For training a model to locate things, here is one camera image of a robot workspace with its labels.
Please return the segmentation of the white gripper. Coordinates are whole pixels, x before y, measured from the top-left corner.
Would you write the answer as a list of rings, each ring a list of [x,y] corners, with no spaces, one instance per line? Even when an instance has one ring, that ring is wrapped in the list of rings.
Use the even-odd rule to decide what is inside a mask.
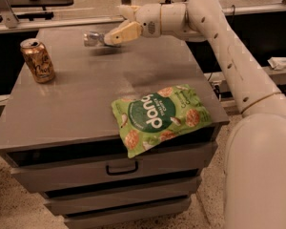
[[[104,43],[109,46],[121,45],[137,39],[141,33],[144,37],[161,35],[161,5],[147,4],[142,7],[120,5],[119,13],[126,21],[104,35]]]

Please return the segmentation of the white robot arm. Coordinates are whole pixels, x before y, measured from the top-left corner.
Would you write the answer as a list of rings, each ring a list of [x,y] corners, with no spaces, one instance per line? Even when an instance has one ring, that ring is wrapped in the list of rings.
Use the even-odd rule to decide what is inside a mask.
[[[122,5],[118,45],[172,35],[211,45],[243,118],[225,152],[224,229],[286,229],[286,96],[229,25],[218,0]]]

